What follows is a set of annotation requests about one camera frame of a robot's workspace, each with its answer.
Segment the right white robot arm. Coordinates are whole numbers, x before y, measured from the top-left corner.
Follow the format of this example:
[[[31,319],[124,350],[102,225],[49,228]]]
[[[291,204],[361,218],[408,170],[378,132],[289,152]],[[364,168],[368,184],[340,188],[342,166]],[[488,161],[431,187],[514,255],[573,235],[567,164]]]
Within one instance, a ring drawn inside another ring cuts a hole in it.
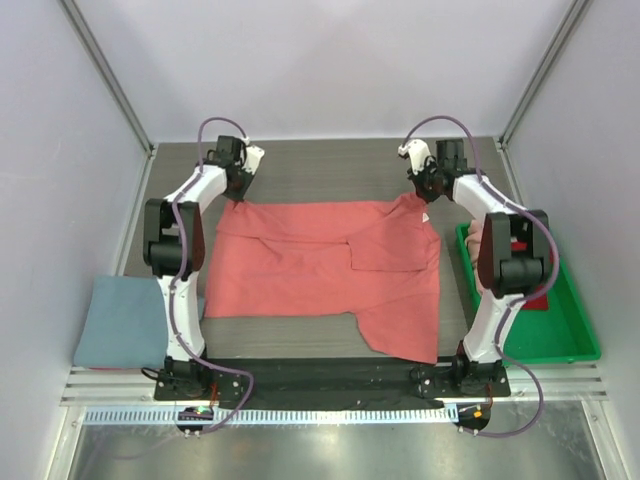
[[[559,264],[548,217],[511,202],[482,171],[469,168],[460,140],[439,141],[434,150],[423,140],[407,140],[398,154],[409,160],[408,178],[421,199],[446,197],[481,225],[476,273],[483,292],[473,324],[449,365],[412,369],[416,394],[429,401],[507,396],[506,336],[528,296],[543,292]]]

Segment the salmon pink t shirt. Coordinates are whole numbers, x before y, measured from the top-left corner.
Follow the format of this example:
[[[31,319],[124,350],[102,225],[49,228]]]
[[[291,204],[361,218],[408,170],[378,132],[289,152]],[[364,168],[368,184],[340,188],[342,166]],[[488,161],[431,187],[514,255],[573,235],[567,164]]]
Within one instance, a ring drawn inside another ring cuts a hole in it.
[[[229,202],[216,226],[206,315],[351,313],[370,349],[438,357],[441,239],[425,203]]]

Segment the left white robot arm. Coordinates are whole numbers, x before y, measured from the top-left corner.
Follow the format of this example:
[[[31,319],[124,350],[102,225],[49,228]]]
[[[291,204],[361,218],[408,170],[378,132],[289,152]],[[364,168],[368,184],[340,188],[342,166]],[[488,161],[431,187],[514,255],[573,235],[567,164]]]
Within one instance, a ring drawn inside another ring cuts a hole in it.
[[[160,287],[168,329],[156,400],[203,399],[213,388],[197,294],[206,257],[202,216],[219,196],[242,201],[263,156],[248,138],[221,135],[180,187],[144,206],[143,260]]]

